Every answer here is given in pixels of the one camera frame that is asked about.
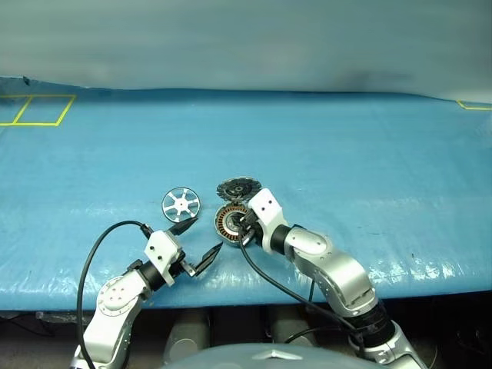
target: black cable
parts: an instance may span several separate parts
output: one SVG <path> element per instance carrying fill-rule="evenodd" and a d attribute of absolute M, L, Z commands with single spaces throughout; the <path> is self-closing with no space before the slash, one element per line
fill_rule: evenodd
<path fill-rule="evenodd" d="M 45 330 L 46 333 L 34 331 L 31 328 L 26 327 L 23 324 L 19 324 L 17 321 L 14 321 L 14 319 L 17 319 L 18 317 L 24 317 L 26 315 L 30 315 L 30 314 L 20 314 L 20 315 L 17 315 L 16 317 L 11 317 L 9 319 L 5 319 L 5 318 L 2 317 L 2 318 L 0 318 L 1 319 L 0 320 L 0 323 L 9 323 L 9 324 L 15 325 L 17 328 L 21 328 L 24 331 L 29 332 L 29 333 L 32 333 L 32 334 L 35 334 L 35 335 L 37 335 L 39 337 L 53 338 L 55 336 L 55 333 L 52 332 L 52 331 L 50 331 L 50 330 L 48 330 L 48 329 L 46 329 L 46 327 L 44 325 L 42 325 L 42 327 L 43 327 L 43 329 Z"/>
<path fill-rule="evenodd" d="M 434 357 L 432 358 L 432 361 L 429 365 L 429 369 L 432 369 L 434 367 L 434 364 L 436 364 L 436 359 L 437 359 L 437 352 L 439 351 L 439 348 L 436 345 L 436 351 L 434 352 Z"/>
<path fill-rule="evenodd" d="M 0 317 L 0 324 L 8 323 L 9 321 L 13 321 L 14 319 L 19 319 L 20 317 L 27 317 L 29 315 L 33 315 L 33 313 L 19 314 L 19 315 L 15 315 L 14 317 Z"/>
<path fill-rule="evenodd" d="M 56 332 L 58 329 L 55 331 L 55 330 L 54 330 L 54 329 L 50 326 L 50 324 L 49 324 L 48 322 L 43 321 L 42 319 L 38 319 L 38 321 L 39 321 L 39 324 L 43 327 L 43 329 L 44 329 L 45 331 L 47 331 L 49 334 L 52 334 L 52 335 L 53 335 L 53 337 L 55 336 L 55 332 Z"/>
<path fill-rule="evenodd" d="M 91 356 L 87 352 L 87 347 L 85 346 L 84 342 L 84 326 L 82 324 L 82 296 L 84 294 L 84 284 L 85 284 L 85 277 L 87 276 L 87 272 L 89 269 L 89 266 L 91 265 L 92 258 L 94 257 L 95 252 L 98 250 L 99 245 L 101 244 L 102 240 L 106 238 L 108 234 L 111 233 L 114 229 L 121 227 L 122 225 L 127 225 L 127 224 L 134 224 L 139 227 L 144 227 L 144 225 L 139 222 L 139 221 L 120 221 L 119 223 L 113 224 L 111 227 L 106 229 L 102 234 L 99 236 L 97 241 L 94 243 L 94 246 L 92 246 L 91 252 L 89 252 L 89 255 L 87 256 L 87 259 L 85 260 L 84 267 L 82 268 L 82 273 L 80 276 L 80 281 L 78 282 L 78 290 L 77 290 L 77 341 L 78 344 L 80 345 L 80 351 L 82 353 L 83 358 L 87 362 L 87 365 L 89 366 L 90 369 L 96 369 L 94 362 L 91 359 Z"/>
<path fill-rule="evenodd" d="M 310 302 L 313 301 L 313 294 L 314 294 L 314 286 L 315 285 L 316 285 L 316 283 L 314 282 L 314 279 L 313 279 L 313 281 L 311 282 L 311 288 L 309 289 L 309 298 L 308 298 L 308 300 Z"/>
<path fill-rule="evenodd" d="M 277 282 L 275 279 L 273 279 L 272 277 L 270 277 L 269 275 L 267 275 L 266 273 L 264 273 L 252 260 L 251 258 L 249 257 L 248 253 L 246 252 L 246 249 L 244 248 L 244 244 L 243 244 L 243 241 L 242 241 L 242 232 L 239 232 L 239 247 L 241 249 L 241 252 L 244 256 L 244 258 L 246 259 L 246 261 L 248 262 L 248 264 L 253 268 L 254 271 L 256 271 L 260 277 L 262 277 L 263 279 L 266 280 L 266 282 L 270 283 L 270 284 L 273 284 L 276 288 L 278 288 L 280 291 L 284 292 L 285 294 L 288 294 L 289 296 L 291 296 L 292 298 L 296 299 L 297 301 L 299 302 L 302 302 L 303 304 L 306 304 L 307 306 L 309 306 L 310 308 L 316 310 L 318 313 L 324 315 L 325 317 L 327 317 L 328 319 L 332 320 L 332 321 L 336 321 L 337 323 L 343 325 L 344 327 L 346 327 L 350 332 L 351 334 L 353 334 L 355 337 L 359 337 L 360 334 L 357 332 L 357 330 L 355 329 L 355 327 L 350 324 L 348 321 L 346 321 L 345 319 L 343 319 L 342 317 L 339 317 L 338 315 L 336 315 L 335 313 L 332 313 L 331 311 L 328 311 L 328 310 L 325 310 L 323 309 L 322 307 L 319 307 L 317 306 L 316 304 L 313 304 L 312 302 L 306 300 L 305 298 L 303 298 L 302 296 L 300 296 L 299 294 L 296 294 L 295 292 L 293 292 L 292 290 L 288 289 L 287 287 L 285 287 L 283 284 L 280 284 L 279 282 Z"/>
<path fill-rule="evenodd" d="M 296 334 L 292 334 L 287 340 L 284 341 L 285 344 L 290 344 L 292 341 L 297 340 L 299 337 L 302 337 L 306 334 L 314 333 L 314 332 L 319 332 L 319 331 L 339 331 L 340 328 L 333 327 L 333 326 L 328 326 L 328 327 L 314 327 L 314 328 L 307 328 L 304 329 L 303 331 L 299 331 Z"/>

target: yellow tape square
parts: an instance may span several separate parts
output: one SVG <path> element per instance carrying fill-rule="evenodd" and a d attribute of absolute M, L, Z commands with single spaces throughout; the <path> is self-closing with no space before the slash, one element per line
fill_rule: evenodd
<path fill-rule="evenodd" d="M 38 126 L 38 127 L 58 127 L 62 123 L 77 95 L 2 95 L 0 98 L 27 98 L 17 115 L 11 122 L 1 122 L 0 126 Z M 35 98 L 69 98 L 67 105 L 63 108 L 56 121 L 19 121 L 25 110 Z"/>

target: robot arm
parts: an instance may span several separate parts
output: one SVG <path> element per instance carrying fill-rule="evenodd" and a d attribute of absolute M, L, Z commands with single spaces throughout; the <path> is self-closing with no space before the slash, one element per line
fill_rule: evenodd
<path fill-rule="evenodd" d="M 131 327 L 142 302 L 164 284 L 172 286 L 174 278 L 185 271 L 198 276 L 217 256 L 221 244 L 204 255 L 197 267 L 185 261 L 185 253 L 175 237 L 188 229 L 196 218 L 175 224 L 167 231 L 152 230 L 145 254 L 146 263 L 132 263 L 126 273 L 106 282 L 99 291 L 96 310 L 84 333 L 84 342 L 97 369 L 119 369 L 128 356 Z M 75 351 L 70 369 L 89 369 L 80 346 Z"/>
<path fill-rule="evenodd" d="M 267 188 L 248 207 L 250 211 L 241 219 L 244 233 L 251 238 L 254 232 L 266 252 L 284 254 L 315 281 L 333 311 L 361 332 L 363 347 L 353 337 L 349 343 L 364 359 L 395 369 L 427 368 L 398 324 L 387 316 L 366 271 L 355 259 L 323 235 L 297 225 L 288 227 L 281 206 Z"/>

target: saw blade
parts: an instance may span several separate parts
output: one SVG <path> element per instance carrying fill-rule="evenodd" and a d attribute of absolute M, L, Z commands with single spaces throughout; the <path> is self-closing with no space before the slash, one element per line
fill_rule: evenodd
<path fill-rule="evenodd" d="M 261 183 L 249 177 L 231 178 L 217 186 L 217 194 L 226 201 L 248 201 L 261 190 Z"/>

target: white backdrop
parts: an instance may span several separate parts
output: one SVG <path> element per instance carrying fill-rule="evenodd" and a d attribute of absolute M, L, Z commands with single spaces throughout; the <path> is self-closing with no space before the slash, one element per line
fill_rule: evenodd
<path fill-rule="evenodd" d="M 1 0 L 0 75 L 492 102 L 492 1 Z"/>

